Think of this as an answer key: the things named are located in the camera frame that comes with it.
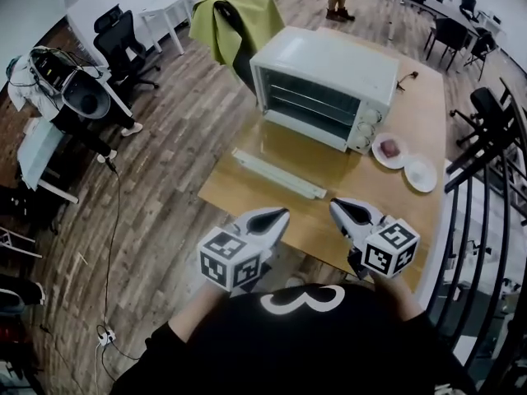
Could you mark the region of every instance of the wooden floor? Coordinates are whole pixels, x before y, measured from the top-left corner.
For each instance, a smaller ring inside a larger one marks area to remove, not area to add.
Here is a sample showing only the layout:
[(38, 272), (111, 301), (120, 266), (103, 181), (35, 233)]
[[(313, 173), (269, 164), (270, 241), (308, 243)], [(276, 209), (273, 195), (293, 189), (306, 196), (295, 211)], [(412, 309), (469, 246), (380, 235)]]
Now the wooden floor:
[[(390, 0), (347, 0), (348, 9), (357, 16), (354, 23), (347, 24), (324, 19), (326, 0), (276, 2), (288, 25), (312, 30), (320, 26), (339, 29), (423, 59), (422, 47), (431, 16), (418, 14), (411, 7), (402, 8), (394, 40), (389, 42), (386, 20)], [(162, 44), (162, 71), (152, 76), (161, 88), (150, 91), (145, 87), (138, 92), (133, 112), (144, 124), (143, 131), (125, 139), (116, 128), (103, 134), (118, 150), (115, 164), (121, 182), (121, 216), (111, 259), (108, 321), (117, 333), (117, 345), (131, 356), (142, 353), (144, 339), (181, 309), (199, 285), (194, 266), (195, 244), (213, 225), (229, 218), (196, 195), (255, 105), (255, 98), (236, 83), (230, 71), (214, 63), (208, 49), (188, 39), (187, 34), (188, 30), (179, 33), (184, 56), (176, 56), (169, 40)], [(437, 44), (428, 63), (433, 68), (442, 51), (442, 45)], [(478, 74), (475, 66), (459, 74), (451, 68), (445, 74), (448, 110), (457, 108), (470, 113), (470, 92), (478, 86), (490, 86), (500, 92), (499, 75), (506, 75), (525, 89), (524, 74), (503, 54), (490, 58), (480, 83)], [(446, 118), (447, 155), (452, 158), (459, 151), (454, 141), (466, 127), (457, 119)], [(44, 323), (56, 336), (57, 346), (85, 394), (96, 393), (96, 325), (103, 321), (106, 263), (117, 213), (117, 189), (115, 176), (105, 166), (91, 162), (82, 180), (71, 189), (79, 195), (80, 202), (62, 213), (58, 236), (40, 236), (44, 258), (37, 262), (33, 274), (48, 294), (47, 305), (35, 311), (35, 324)], [(288, 248), (281, 248), (277, 262), (280, 267), (275, 267), (259, 284), (261, 288), (283, 286), (293, 272), (309, 281), (334, 281), (340, 277), (332, 268), (306, 260), (302, 253)], [(35, 340), (45, 369), (42, 380), (49, 393), (79, 393), (53, 348), (51, 337), (36, 333)], [(133, 362), (110, 347), (105, 363), (110, 373), (118, 376)], [(106, 393), (110, 379), (100, 362), (98, 370), (101, 393)]]

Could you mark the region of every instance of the white desk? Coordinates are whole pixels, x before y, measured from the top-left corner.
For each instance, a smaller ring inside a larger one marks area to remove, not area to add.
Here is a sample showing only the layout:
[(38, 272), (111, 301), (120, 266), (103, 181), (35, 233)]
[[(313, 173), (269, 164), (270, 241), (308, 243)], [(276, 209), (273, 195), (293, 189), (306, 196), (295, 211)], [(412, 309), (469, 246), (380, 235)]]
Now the white desk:
[[(130, 109), (108, 84), (108, 80), (111, 78), (111, 73), (108, 68), (98, 67), (97, 69), (102, 72), (102, 77), (98, 78), (97, 81), (108, 91), (115, 103), (127, 115), (132, 117)], [(98, 76), (94, 67), (84, 67), (84, 70), (93, 77)], [(22, 179), (28, 188), (36, 190), (40, 186), (69, 202), (78, 203), (79, 200), (77, 197), (64, 192), (60, 188), (56, 188), (41, 178), (63, 136), (64, 134), (52, 123), (44, 118), (35, 118), (32, 120), (28, 130), (26, 130), (26, 136), (18, 148), (16, 158), (21, 167)]]
[(154, 44), (154, 47), (156, 48), (158, 53), (161, 52), (161, 46), (157, 42), (156, 38), (154, 38), (154, 35), (152, 34), (152, 30), (150, 29), (150, 26), (148, 25), (147, 18), (150, 16), (162, 15), (163, 19), (165, 20), (166, 27), (168, 28), (170, 37), (172, 38), (172, 41), (174, 42), (175, 47), (178, 49), (180, 54), (183, 54), (184, 53), (183, 47), (181, 46), (180, 40), (178, 39), (178, 35), (175, 34), (174, 26), (172, 25), (172, 22), (170, 21), (170, 18), (168, 17), (168, 11), (180, 3), (183, 4), (183, 8), (185, 10), (187, 19), (190, 24), (190, 20), (192, 18), (192, 7), (189, 5), (189, 0), (156, 0), (155, 2), (150, 4), (150, 6), (145, 7), (144, 9), (142, 9), (141, 12), (138, 13), (139, 17), (142, 20), (142, 23), (147, 28), (148, 34), (150, 35), (150, 38), (152, 39), (152, 43)]

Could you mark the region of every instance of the electrical outlet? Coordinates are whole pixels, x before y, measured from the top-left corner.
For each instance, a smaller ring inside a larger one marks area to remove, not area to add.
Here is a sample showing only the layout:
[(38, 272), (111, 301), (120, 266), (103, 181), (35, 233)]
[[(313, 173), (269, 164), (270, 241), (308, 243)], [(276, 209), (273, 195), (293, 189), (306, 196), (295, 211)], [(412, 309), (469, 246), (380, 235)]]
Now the electrical outlet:
[(115, 332), (111, 329), (106, 329), (106, 332), (99, 335), (99, 343), (102, 346), (107, 346), (115, 341)]

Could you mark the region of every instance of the toaster oven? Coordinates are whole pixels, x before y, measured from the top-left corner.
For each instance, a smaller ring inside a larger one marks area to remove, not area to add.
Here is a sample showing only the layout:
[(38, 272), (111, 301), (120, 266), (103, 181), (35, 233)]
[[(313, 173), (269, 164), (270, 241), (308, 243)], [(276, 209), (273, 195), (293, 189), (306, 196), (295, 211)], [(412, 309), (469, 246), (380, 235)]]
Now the toaster oven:
[(399, 61), (351, 40), (288, 26), (250, 66), (268, 121), (365, 154), (389, 113)]

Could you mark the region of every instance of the white plate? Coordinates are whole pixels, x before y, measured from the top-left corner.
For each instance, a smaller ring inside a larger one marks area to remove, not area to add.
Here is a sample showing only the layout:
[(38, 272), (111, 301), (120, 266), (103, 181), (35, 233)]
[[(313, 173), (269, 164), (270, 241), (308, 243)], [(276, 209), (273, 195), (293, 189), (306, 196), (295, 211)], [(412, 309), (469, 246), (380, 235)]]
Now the white plate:
[[(387, 158), (383, 151), (380, 149), (380, 144), (389, 139), (393, 139), (399, 148), (400, 153), (397, 156)], [(378, 160), (384, 167), (399, 170), (404, 167), (406, 162), (406, 157), (408, 156), (408, 148), (403, 139), (399, 136), (394, 135), (393, 133), (379, 133), (373, 145), (371, 145), (371, 150), (373, 151), (373, 156)]]
[(434, 165), (422, 155), (410, 155), (404, 165), (404, 175), (419, 192), (429, 193), (437, 185), (437, 172)]

